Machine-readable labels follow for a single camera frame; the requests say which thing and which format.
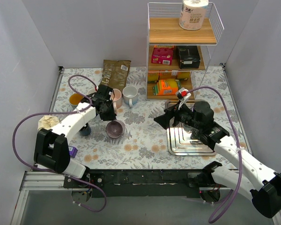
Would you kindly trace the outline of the navy blue mug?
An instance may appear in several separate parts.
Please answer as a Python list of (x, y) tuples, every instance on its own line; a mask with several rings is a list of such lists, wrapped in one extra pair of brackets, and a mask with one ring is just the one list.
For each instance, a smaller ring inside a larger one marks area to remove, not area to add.
[(91, 134), (91, 127), (89, 126), (89, 124), (85, 124), (80, 130), (79, 133), (81, 136), (88, 136)]

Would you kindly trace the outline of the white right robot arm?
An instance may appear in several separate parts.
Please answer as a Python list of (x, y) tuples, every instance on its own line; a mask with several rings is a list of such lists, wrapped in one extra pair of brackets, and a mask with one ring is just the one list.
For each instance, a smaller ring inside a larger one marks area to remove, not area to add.
[(266, 218), (273, 218), (281, 210), (281, 172), (265, 166), (237, 147), (228, 131), (214, 121), (214, 111), (208, 102), (199, 101), (192, 109), (178, 102), (154, 121), (164, 129), (179, 123), (191, 127), (196, 139), (239, 169), (239, 173), (234, 173), (218, 162), (207, 165), (202, 175), (207, 186), (218, 183), (238, 191)]

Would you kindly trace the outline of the light blue mug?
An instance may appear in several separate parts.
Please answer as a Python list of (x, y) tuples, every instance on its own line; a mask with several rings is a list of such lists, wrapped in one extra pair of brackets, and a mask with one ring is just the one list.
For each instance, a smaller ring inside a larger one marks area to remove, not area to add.
[(95, 89), (95, 88), (90, 89), (90, 90), (87, 92), (87, 96), (88, 96), (88, 95), (91, 95), (91, 94), (93, 94), (93, 93), (96, 93), (96, 89)]

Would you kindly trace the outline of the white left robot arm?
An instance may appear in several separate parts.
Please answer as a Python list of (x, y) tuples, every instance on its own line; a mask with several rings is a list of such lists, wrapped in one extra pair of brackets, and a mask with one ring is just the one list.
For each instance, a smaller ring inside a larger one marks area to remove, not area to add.
[(111, 94), (113, 89), (99, 85), (97, 92), (84, 97), (77, 107), (60, 123), (49, 130), (41, 129), (37, 133), (34, 161), (56, 173), (74, 177), (79, 187), (90, 183), (86, 166), (70, 157), (68, 143), (92, 119), (100, 116), (103, 121), (113, 121), (116, 113)]

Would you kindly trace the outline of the white blue gradient mug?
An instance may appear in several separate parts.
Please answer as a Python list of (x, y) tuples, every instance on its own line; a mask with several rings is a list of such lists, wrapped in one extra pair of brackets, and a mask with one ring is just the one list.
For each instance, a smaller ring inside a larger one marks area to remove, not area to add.
[(132, 108), (138, 101), (138, 90), (134, 86), (126, 86), (123, 91), (124, 103)]

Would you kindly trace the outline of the mauve purple mug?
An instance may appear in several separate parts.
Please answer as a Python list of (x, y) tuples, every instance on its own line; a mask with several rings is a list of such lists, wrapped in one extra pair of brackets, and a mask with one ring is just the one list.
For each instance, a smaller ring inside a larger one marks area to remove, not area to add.
[(113, 120), (106, 126), (106, 133), (110, 138), (119, 138), (125, 133), (126, 127), (120, 120)]

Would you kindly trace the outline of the blue mug yellow inside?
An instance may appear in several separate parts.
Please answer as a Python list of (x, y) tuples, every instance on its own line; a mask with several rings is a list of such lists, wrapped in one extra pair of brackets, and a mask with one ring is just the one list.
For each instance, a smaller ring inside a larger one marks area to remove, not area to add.
[(83, 95), (81, 94), (72, 94), (69, 98), (69, 103), (72, 106), (72, 109), (74, 110), (78, 104), (80, 103), (80, 101), (83, 99)]

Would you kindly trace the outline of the pink mug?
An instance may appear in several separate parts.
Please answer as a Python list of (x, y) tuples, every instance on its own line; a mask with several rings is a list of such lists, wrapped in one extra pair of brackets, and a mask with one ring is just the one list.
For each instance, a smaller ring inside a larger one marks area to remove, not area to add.
[(112, 100), (113, 100), (114, 111), (116, 111), (122, 106), (122, 92), (118, 89), (113, 89)]

